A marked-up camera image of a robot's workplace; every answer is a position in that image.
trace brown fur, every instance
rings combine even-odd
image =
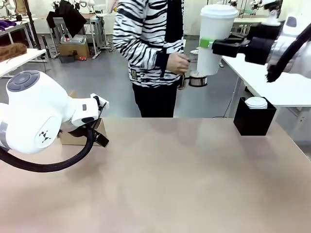
[[[7,59],[23,55],[27,52],[27,47],[21,43],[15,43],[8,46],[0,47],[0,62]]]

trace green tape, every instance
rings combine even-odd
[[[200,40],[200,47],[207,49],[209,47],[209,43],[213,42],[214,40],[208,38],[201,38]]]

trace black cuff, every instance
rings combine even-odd
[[[169,54],[165,54],[163,52],[160,52],[157,54],[155,59],[155,66],[160,67],[161,70],[166,70],[167,61],[169,60]]]

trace zebra striped jacket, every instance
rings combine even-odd
[[[119,0],[115,48],[129,61],[132,83],[171,85],[180,79],[166,70],[169,54],[183,53],[184,0]]]

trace black pants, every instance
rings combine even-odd
[[[133,84],[135,102],[141,117],[173,117],[178,82],[170,86],[142,87]]]

